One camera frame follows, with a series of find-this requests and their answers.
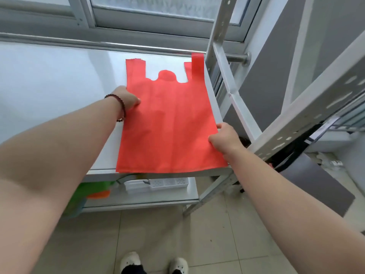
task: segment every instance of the person's right arm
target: person's right arm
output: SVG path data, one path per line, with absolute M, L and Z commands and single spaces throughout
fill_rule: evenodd
M 301 273 L 365 273 L 365 237 L 241 144 L 228 124 L 209 141 L 223 153 L 262 222 Z

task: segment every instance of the white shoe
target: white shoe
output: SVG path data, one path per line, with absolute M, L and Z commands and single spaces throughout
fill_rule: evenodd
M 171 261 L 169 274 L 172 274 L 176 269 L 180 270 L 181 274 L 189 273 L 188 263 L 183 258 L 175 258 Z
M 128 265 L 140 265 L 140 259 L 137 252 L 130 252 L 125 254 L 124 257 L 121 259 L 121 267 L 119 268 L 119 273 L 123 271 L 125 267 Z

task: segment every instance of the red non-woven shopping bag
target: red non-woven shopping bag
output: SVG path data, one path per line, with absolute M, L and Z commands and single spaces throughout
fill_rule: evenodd
M 127 59 L 127 90 L 141 99 L 124 122 L 116 171 L 192 172 L 227 166 L 208 142 L 217 133 L 204 81 L 204 56 L 185 62 L 188 82 L 162 70 L 146 78 L 146 62 Z

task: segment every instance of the person's right hand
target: person's right hand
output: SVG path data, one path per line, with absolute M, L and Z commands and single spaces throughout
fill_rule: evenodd
M 208 141 L 212 143 L 226 159 L 236 151 L 244 149 L 244 146 L 238 138 L 238 134 L 231 125 L 223 122 L 217 124 L 217 128 L 220 129 L 218 133 L 210 135 Z

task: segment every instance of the gray wall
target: gray wall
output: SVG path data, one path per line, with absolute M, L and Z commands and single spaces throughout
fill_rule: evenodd
M 305 0 L 289 0 L 244 81 L 240 95 L 264 130 L 279 116 Z M 365 29 L 365 0 L 340 0 L 332 12 L 313 80 Z M 234 108 L 224 121 L 247 137 Z

